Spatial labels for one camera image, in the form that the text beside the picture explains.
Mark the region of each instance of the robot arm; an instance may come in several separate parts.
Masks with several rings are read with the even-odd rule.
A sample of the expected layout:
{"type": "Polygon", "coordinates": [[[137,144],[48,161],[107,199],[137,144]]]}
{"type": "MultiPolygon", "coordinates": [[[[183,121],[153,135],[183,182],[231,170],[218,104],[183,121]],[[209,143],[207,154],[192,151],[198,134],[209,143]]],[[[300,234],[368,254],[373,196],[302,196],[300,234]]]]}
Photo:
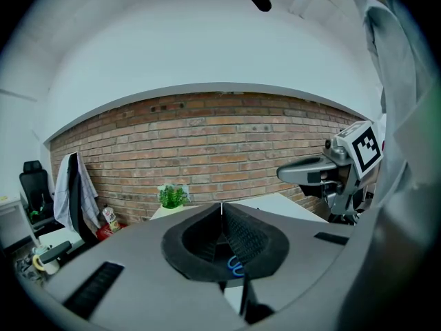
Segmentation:
{"type": "Polygon", "coordinates": [[[372,122],[358,121],[326,140],[322,155],[282,165],[277,177],[298,184],[307,196],[325,199],[333,214],[355,214],[362,188],[382,157],[372,122]]]}

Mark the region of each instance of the green plant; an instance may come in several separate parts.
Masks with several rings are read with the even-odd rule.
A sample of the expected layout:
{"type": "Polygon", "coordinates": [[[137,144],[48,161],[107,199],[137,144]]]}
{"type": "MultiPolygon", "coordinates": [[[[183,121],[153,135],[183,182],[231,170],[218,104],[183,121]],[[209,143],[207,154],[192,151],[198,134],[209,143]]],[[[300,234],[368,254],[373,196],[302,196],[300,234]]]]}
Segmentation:
{"type": "Polygon", "coordinates": [[[159,201],[164,208],[177,208],[188,202],[188,193],[182,187],[174,185],[161,185],[159,189],[159,201]]]}

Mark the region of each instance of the brick wall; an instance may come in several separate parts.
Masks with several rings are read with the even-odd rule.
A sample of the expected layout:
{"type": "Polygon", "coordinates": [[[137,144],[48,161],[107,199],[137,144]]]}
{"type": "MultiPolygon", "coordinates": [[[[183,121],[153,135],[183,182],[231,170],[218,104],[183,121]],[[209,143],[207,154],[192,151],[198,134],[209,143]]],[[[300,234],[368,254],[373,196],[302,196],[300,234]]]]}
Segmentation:
{"type": "Polygon", "coordinates": [[[325,139],[358,119],[271,94],[182,94],[132,103],[92,117],[50,144],[57,179],[64,155],[80,151],[99,193],[119,219],[137,222],[159,207],[157,186],[188,184],[192,203],[279,192],[315,213],[323,204],[283,183],[276,168],[322,151],[325,139]]]}

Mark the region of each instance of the white wall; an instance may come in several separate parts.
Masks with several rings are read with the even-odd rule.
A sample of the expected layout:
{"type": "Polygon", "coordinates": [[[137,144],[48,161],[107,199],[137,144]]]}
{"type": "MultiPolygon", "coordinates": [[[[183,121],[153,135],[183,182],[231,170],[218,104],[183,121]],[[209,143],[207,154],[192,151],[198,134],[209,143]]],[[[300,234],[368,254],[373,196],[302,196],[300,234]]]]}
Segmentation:
{"type": "Polygon", "coordinates": [[[29,38],[16,35],[0,55],[0,196],[17,196],[25,161],[40,160],[50,176],[50,153],[37,129],[56,62],[29,38]]]}
{"type": "Polygon", "coordinates": [[[31,132],[34,105],[0,94],[0,196],[17,196],[23,163],[39,158],[39,143],[31,132]]]}
{"type": "Polygon", "coordinates": [[[133,101],[126,98],[133,94],[208,91],[213,83],[309,95],[367,118],[378,112],[356,60],[326,30],[277,6],[261,13],[249,0],[156,0],[64,59],[41,138],[133,101]]]}

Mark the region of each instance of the white pot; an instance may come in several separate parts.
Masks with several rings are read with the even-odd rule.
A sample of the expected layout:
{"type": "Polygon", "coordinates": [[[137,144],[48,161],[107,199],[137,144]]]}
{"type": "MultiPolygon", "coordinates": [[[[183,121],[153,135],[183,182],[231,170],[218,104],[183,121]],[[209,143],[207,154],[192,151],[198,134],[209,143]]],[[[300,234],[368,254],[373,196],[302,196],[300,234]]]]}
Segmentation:
{"type": "Polygon", "coordinates": [[[159,208],[160,212],[161,212],[161,217],[163,216],[168,216],[169,214],[174,214],[180,211],[184,211],[184,205],[180,205],[176,208],[165,208],[164,206],[161,205],[161,207],[159,208]]]}

